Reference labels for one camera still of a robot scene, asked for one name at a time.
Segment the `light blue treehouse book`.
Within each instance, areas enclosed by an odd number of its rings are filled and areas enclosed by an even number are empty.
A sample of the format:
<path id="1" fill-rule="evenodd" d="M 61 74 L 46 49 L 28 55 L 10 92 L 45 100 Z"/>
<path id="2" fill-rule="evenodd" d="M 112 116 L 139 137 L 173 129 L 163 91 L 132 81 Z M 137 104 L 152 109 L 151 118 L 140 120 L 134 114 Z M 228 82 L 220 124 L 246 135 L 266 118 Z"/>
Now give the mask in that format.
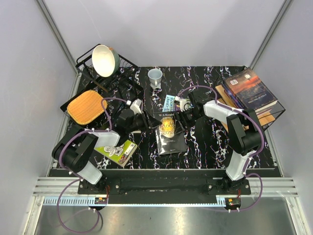
<path id="1" fill-rule="evenodd" d="M 163 104 L 163 112 L 172 112 L 172 111 L 179 111 L 180 107 L 178 103 L 175 103 L 175 96 L 173 95 L 166 95 L 164 104 Z"/>

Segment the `black moon and sixpence book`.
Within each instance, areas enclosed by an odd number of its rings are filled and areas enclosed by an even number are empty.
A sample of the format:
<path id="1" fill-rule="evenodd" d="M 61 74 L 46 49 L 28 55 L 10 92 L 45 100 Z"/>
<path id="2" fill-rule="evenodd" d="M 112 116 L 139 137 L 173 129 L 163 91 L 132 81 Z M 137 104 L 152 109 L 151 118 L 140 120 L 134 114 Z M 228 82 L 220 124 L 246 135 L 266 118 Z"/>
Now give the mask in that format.
<path id="1" fill-rule="evenodd" d="M 180 125 L 174 111 L 154 113 L 154 118 L 161 122 L 156 128 L 156 142 L 159 155 L 186 152 L 184 133 L 179 132 Z"/>

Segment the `lime green cartoon book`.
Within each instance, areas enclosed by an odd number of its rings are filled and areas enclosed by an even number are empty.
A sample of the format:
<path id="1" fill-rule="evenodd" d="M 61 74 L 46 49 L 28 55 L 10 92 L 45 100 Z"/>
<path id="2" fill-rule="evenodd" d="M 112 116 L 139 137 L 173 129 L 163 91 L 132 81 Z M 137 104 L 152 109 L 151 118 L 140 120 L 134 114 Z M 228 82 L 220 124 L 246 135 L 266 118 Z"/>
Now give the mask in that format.
<path id="1" fill-rule="evenodd" d="M 125 167 L 133 153 L 137 150 L 137 144 L 127 140 L 121 146 L 100 146 L 96 147 L 95 150 L 119 166 Z"/>

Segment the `dark blue galaxy book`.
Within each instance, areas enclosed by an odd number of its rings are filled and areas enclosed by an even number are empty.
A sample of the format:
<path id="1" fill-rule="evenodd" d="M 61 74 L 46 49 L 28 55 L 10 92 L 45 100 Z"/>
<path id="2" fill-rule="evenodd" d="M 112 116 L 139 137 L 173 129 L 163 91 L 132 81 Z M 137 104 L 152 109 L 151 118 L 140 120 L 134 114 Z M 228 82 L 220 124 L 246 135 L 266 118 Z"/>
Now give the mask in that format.
<path id="1" fill-rule="evenodd" d="M 237 108 L 245 109 L 245 106 L 240 102 L 240 100 L 232 93 L 227 85 L 222 84 L 225 94 L 232 100 Z"/>

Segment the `dark tale of cities book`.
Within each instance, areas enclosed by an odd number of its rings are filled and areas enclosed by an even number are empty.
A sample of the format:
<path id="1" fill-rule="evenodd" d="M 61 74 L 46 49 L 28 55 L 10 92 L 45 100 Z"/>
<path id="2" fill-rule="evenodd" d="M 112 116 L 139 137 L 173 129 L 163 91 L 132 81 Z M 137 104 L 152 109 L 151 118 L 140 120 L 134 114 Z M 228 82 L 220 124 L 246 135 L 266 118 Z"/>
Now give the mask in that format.
<path id="1" fill-rule="evenodd" d="M 277 103 L 276 96 L 251 68 L 245 68 L 241 72 L 225 78 L 222 84 L 228 86 L 245 106 L 245 109 L 253 109 L 256 113 L 269 109 Z"/>

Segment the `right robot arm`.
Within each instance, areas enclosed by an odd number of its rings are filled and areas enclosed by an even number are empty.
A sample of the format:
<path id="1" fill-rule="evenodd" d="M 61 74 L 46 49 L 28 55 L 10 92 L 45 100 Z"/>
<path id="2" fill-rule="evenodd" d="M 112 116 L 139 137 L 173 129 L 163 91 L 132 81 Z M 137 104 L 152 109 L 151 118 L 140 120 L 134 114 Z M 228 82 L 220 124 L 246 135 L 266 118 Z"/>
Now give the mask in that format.
<path id="1" fill-rule="evenodd" d="M 244 183 L 247 165 L 252 156 L 264 148 L 264 132 L 253 109 L 237 109 L 217 99 L 188 94 L 188 98 L 175 96 L 174 102 L 180 110 L 174 112 L 175 133 L 180 134 L 195 126 L 204 116 L 225 123 L 228 129 L 229 145 L 233 149 L 225 176 L 219 180 L 218 188 L 233 194 Z"/>

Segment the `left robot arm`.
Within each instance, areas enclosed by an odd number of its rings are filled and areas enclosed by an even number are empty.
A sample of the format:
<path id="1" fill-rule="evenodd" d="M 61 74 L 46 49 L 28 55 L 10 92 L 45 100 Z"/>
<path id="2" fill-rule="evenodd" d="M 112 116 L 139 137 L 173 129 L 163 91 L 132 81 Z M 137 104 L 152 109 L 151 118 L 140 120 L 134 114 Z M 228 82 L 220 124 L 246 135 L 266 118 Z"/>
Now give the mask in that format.
<path id="1" fill-rule="evenodd" d="M 161 126 L 161 121 L 152 117 L 146 110 L 135 113 L 130 108 L 120 111 L 119 116 L 106 130 L 84 129 L 76 125 L 56 144 L 52 158 L 59 165 L 86 180 L 89 189 L 96 194 L 105 190 L 103 175 L 90 161 L 96 147 L 116 147 L 123 144 L 128 135 L 135 131 L 146 132 Z"/>

